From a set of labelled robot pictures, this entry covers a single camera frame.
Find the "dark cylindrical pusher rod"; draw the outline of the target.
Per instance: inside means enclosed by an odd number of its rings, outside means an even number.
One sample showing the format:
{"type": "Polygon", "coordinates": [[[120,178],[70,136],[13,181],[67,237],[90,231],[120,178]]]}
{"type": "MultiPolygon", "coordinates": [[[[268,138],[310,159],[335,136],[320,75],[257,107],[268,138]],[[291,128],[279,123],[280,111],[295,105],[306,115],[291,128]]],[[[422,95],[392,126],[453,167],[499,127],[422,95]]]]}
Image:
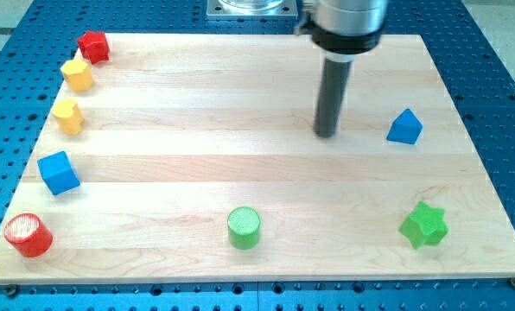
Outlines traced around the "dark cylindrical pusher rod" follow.
{"type": "Polygon", "coordinates": [[[313,125],[319,137],[328,138],[336,132],[350,68],[351,61],[325,59],[323,63],[313,125]]]}

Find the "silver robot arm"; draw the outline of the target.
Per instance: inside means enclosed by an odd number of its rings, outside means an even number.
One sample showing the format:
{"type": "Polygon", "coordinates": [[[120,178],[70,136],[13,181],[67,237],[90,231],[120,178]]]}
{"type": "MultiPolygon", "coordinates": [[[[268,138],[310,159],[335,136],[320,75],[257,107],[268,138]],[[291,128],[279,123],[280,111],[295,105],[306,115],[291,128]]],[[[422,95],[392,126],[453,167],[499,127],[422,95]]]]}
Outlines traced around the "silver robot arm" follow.
{"type": "Polygon", "coordinates": [[[379,44],[387,10],[387,0],[317,0],[295,27],[296,35],[308,31],[324,52],[313,125],[317,136],[335,134],[353,60],[379,44]]]}

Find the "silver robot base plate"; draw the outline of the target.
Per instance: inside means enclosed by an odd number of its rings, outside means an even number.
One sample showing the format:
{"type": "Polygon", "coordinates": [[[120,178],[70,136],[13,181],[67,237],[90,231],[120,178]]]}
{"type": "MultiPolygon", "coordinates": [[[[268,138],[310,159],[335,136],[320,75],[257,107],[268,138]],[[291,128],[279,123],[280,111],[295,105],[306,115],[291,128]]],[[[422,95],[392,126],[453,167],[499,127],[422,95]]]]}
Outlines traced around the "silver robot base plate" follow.
{"type": "Polygon", "coordinates": [[[281,16],[296,17],[296,0],[207,0],[211,18],[281,16]]]}

